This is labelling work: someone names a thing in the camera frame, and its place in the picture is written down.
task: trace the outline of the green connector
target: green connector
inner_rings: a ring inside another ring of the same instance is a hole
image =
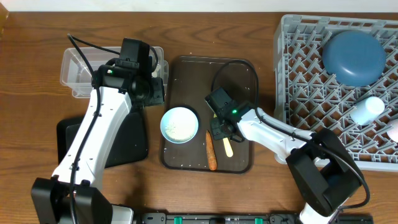
[[[174,217],[174,224],[182,224],[182,217]]]
[[[255,218],[254,219],[254,224],[262,224],[262,218]]]

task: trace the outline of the orange carrot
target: orange carrot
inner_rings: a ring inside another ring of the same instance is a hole
[[[209,131],[206,131],[206,152],[210,170],[217,170],[216,154],[214,153],[213,141]]]

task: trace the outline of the blue bowl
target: blue bowl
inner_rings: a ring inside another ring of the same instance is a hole
[[[346,31],[329,40],[322,53],[326,71],[348,86],[367,86],[376,82],[384,70],[386,53],[372,35]]]

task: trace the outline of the clear plastic container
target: clear plastic container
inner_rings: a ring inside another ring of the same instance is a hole
[[[105,47],[110,50],[120,52],[121,47]],[[81,51],[86,56],[93,70],[97,70],[101,65],[104,65],[112,58],[118,58],[119,55],[105,52],[93,47],[82,47]],[[156,70],[152,73],[153,77],[160,77],[163,79],[164,90],[166,93],[167,82],[169,79],[169,65],[164,60],[163,49],[161,47],[154,47],[158,56],[158,63]],[[155,63],[154,53],[150,51],[150,56]],[[69,86],[72,89],[72,95],[76,98],[89,98],[93,89],[91,86],[91,74],[88,71],[86,63],[83,61],[75,48],[66,49],[63,53],[60,83],[64,86]]]

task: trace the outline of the white cup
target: white cup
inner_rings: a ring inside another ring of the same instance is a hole
[[[391,140],[398,142],[398,119],[388,122],[387,125],[391,125],[392,128],[387,131],[388,136]]]
[[[372,123],[381,113],[383,113],[384,102],[371,96],[355,104],[356,110],[351,113],[351,119],[359,125],[368,125]]]

